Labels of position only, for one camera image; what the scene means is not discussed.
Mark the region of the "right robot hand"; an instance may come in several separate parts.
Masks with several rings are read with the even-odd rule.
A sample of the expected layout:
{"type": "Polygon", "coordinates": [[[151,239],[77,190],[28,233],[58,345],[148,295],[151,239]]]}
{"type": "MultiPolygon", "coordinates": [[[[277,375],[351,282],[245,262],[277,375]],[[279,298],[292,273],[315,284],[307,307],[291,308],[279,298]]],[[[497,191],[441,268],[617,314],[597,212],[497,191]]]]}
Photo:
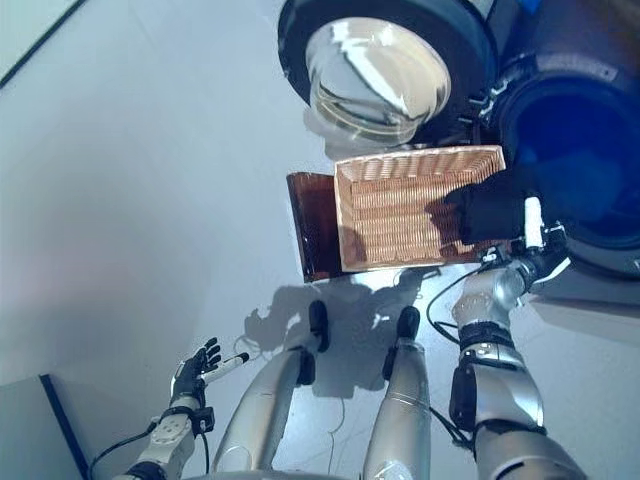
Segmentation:
{"type": "Polygon", "coordinates": [[[525,266],[533,283],[555,278],[571,263],[564,226],[559,222],[545,226],[536,196],[524,200],[524,234],[511,247],[512,256],[525,266]]]}

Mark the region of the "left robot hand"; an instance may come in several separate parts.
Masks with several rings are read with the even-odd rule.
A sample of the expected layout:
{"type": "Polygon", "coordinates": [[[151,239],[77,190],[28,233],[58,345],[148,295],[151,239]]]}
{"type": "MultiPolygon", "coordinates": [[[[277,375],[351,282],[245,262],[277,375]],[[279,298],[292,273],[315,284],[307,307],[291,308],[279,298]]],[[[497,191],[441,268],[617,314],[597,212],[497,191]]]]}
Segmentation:
{"type": "Polygon", "coordinates": [[[212,337],[191,357],[179,364],[171,380],[171,405],[183,398],[192,398],[200,407],[204,407],[206,387],[243,366],[250,359],[247,352],[241,352],[227,359],[223,359],[220,352],[218,339],[212,337]]]}

